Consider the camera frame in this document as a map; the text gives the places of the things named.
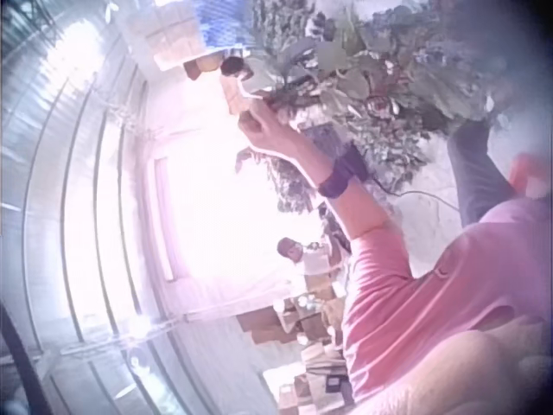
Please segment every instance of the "dark hair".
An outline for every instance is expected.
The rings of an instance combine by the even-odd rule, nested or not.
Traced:
[[[296,242],[293,239],[290,238],[282,238],[278,241],[278,245],[276,246],[276,251],[281,254],[281,256],[287,258],[288,257],[288,250],[294,246]]]
[[[221,63],[221,73],[223,76],[233,76],[238,74],[245,67],[243,58],[239,56],[229,56]]]

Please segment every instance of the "person in background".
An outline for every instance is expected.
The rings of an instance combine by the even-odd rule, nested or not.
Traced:
[[[402,234],[339,163],[262,100],[238,125],[255,151],[290,161],[328,198],[351,241],[342,330],[359,413],[520,413],[527,380],[551,364],[551,196],[515,195],[487,155],[486,123],[448,141],[464,232],[418,279]],[[289,241],[282,252],[304,255]]]
[[[343,267],[347,260],[338,240],[331,235],[325,235],[321,242],[312,242],[307,246],[291,238],[282,238],[276,251],[292,261],[302,275],[329,274]]]

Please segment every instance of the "pink shirt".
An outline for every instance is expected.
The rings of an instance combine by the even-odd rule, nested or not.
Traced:
[[[550,322],[550,223],[541,202],[502,203],[418,279],[398,232],[376,229],[353,241],[343,331],[355,400],[398,380],[439,342],[497,307]]]

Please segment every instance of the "gray pants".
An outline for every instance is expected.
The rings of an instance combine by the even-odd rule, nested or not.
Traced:
[[[516,194],[487,155],[489,133],[486,121],[467,121],[448,140],[463,227]]]

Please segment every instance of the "wristband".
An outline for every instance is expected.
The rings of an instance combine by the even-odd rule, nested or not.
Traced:
[[[317,191],[323,197],[337,199],[346,191],[349,181],[353,176],[353,172],[344,163],[344,159],[339,157],[334,162],[332,174],[321,183]]]
[[[357,147],[349,144],[346,152],[334,162],[330,177],[319,186],[317,191],[323,197],[337,199],[346,191],[349,181],[354,176],[357,176],[361,182],[365,182],[369,172]]]

